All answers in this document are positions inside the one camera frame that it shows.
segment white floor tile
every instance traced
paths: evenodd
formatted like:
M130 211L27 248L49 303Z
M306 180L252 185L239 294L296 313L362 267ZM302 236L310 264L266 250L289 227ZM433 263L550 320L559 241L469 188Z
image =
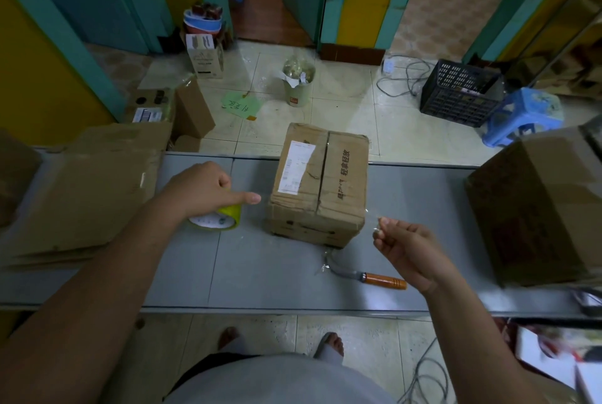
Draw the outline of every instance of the white floor tile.
M158 55L150 64L138 88L176 88L194 76L194 68L183 52L178 55Z
M392 55L393 54L391 54L391 53L386 53L384 58L385 59L390 58ZM424 59L424 61L429 64L431 70L437 64L437 60L433 60L433 59ZM420 69L420 70L425 69L425 64L421 62L421 59L415 58L415 57L395 56L395 57L393 57L393 64L394 64L395 68L410 67L413 69Z
M222 108L222 98L232 90L223 88L202 87L201 91L207 106L211 111L211 116L215 122L215 128L211 130L205 138L225 141L236 141L240 133L240 127L243 119L234 114L227 113Z
M403 394L397 321L386 318L299 316L295 352L312 356L320 339L336 332L345 348L343 365L371 378L395 399Z
M602 114L602 102L585 98L566 97L562 99L564 126L583 125L589 119Z
M203 138L199 152L207 155L233 155L235 149L236 141Z
M333 131L366 135L370 139L370 154L379 154L374 105L314 98L311 124Z
M311 99L302 108L294 108L286 103L282 96L256 96L262 100L262 107L257 114L257 120L243 120L239 142L282 146L291 122L311 123Z
M386 77L394 79L380 81L379 85L376 85L376 83L379 80ZM422 92L422 86L424 85L425 80L415 80L419 80L421 78L426 79L427 77L428 76L427 74L425 74L425 71L420 70L409 69L408 73L406 73L405 68L395 68L393 73L383 74L380 72L380 67L373 67L372 89L374 90L374 103L387 106L403 106L418 108L420 105L420 92ZM412 87L412 90L418 94L417 96L413 96L409 92L410 86ZM387 92L389 95L387 95L384 92L381 92L379 87L385 92Z
M160 404L179 378L192 315L141 314L99 403Z
M472 127L434 118L414 108L374 107L380 155L385 161L481 165L499 152L485 146Z
M265 157L280 157L282 146L274 144L238 143L235 155L263 155Z
M416 322L413 320L398 320L399 327L399 346L402 353L403 364L403 381L406 387L409 387L414 376L414 371L418 361L429 347L430 343L435 339L435 329L431 322ZM447 367L441 354L439 342L436 341L433 347L429 350L426 358L432 358L439 362L445 368ZM441 384L445 385L445 376L441 369L430 361L426 361L420 368L421 374L431 375L436 377ZM421 381L422 390L425 393L425 400L420 396L420 392L415 387L413 398L417 403L442 402L442 392L440 387L432 380L423 379ZM452 382L449 380L449 389L447 400L445 402L455 402L456 396L453 391Z
M195 315L184 349L179 374L217 351L217 340L228 326L235 326L245 336L252 355L294 352L297 316Z
M222 79L200 80L201 87L231 88L232 90L251 89L259 53L252 50L224 51L224 75Z
M305 57L309 60L315 59L315 50L313 48L297 48L293 46L271 45L267 43L257 43L254 41L237 40L237 47L240 50L254 51L262 54L283 55L291 57L297 54L299 57Z
M316 98L373 103L371 67L354 63L316 61Z

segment tiled floor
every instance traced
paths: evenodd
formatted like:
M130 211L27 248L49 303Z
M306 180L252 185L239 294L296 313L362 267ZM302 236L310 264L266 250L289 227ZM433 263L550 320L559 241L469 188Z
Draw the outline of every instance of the tiled floor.
M335 331L345 346L343 365L370 377L398 399L410 385L416 363L435 338L428 318L141 314L140 319L144 324L132 332L104 389L103 404L159 404L178 377L216 351L219 334L228 326L240 329L253 354L313 355L324 333ZM444 365L438 344L427 357ZM445 381L435 365L426 363L421 372ZM428 402L441 401L436 384L426 380L423 390ZM453 392L447 401L454 402Z
M316 64L312 98L302 108L285 102L282 81L276 78L295 52ZM396 58L391 77L405 77L405 67L412 61ZM376 85L382 77L379 67L321 61L309 49L239 41L225 53L224 68L222 80L199 81L215 120L215 128L201 142L204 154L277 157L290 122L364 134L370 139L373 161L481 165L499 150L483 145L477 129L421 114L418 98L409 93L391 97L381 92ZM191 73L186 54L159 58L140 87L176 86ZM423 66L409 69L411 78L426 74ZM408 90L404 81L385 81L380 87L392 95ZM250 90L260 98L263 106L257 120L243 120L222 109L220 100L229 90ZM563 105L567 125L602 113L602 102L571 99Z
M391 52L461 60L501 0L409 0Z

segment hand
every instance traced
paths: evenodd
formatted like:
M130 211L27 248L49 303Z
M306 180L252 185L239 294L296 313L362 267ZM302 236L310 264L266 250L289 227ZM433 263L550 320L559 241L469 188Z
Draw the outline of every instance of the hand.
M261 196L230 191L230 176L215 162L196 164L176 174L157 198L169 204L180 217L204 216L233 204L257 204Z
M425 226L382 217L379 227L372 235L374 247L420 293L429 293L444 279L459 275Z

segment yellow tape roll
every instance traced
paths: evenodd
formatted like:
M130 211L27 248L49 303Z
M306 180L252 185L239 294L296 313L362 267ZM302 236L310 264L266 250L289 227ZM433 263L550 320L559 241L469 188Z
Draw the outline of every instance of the yellow tape roll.
M240 222L240 210L241 205L235 204L234 206L220 208L206 216L191 217L188 221L206 230L229 230L238 226Z

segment white cable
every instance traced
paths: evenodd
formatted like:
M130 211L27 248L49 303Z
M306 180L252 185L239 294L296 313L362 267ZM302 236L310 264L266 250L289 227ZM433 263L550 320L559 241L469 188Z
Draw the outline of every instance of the white cable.
M415 90L416 84L418 84L421 81L426 81L429 78L429 74L431 71L431 67L434 67L435 65L427 62L421 58L417 58L417 57L405 57L401 54L393 54L391 56L389 56L389 59L391 58L395 58L395 57L403 57L403 58L410 58L412 60L415 60L413 62L410 62L406 67L406 77L405 78L393 78L391 76L384 76L381 79L379 79L378 81L376 81L376 87L378 88L378 90L380 90L382 93L384 93L387 96L390 97L398 97L398 96L402 96L402 95L406 95L407 93L410 93L412 96L418 96L418 92ZM421 71L420 75L418 78L411 78L410 77L410 73L409 73L409 69L414 66L414 65L424 65L425 66L425 70ZM380 83L383 81L405 81L406 85L408 87L408 89L405 92L402 93L398 93L397 95L393 95L392 93L387 92L386 90L383 90L382 87L380 87Z
M443 398L441 398L441 403L445 403L445 404L447 403L447 395L449 393L449 378L447 376L446 369L437 360L434 360L432 358L426 358L426 354L429 353L429 350L433 347L433 345L435 345L435 342L437 342L437 338L433 339L433 341L426 348L425 352L422 354L422 356L416 363L416 369L414 369L414 376L412 377L412 382L410 382L408 389L406 390L405 393L403 393L402 397L397 400L398 404L418 404L418 401L414 399L414 391L415 391L414 389L415 388L417 388L418 392L420 393L422 400L424 402L428 403L425 393L422 390L422 385L420 383L420 381L424 380L424 379L432 380L435 384L439 385L441 392L443 393ZM441 381L437 377L434 377L434 376L431 376L428 374L420 374L420 367L427 361L430 361L430 362L436 364L441 369L441 372L443 373L443 377L445 377L445 380L446 380L445 385L443 383L441 383Z

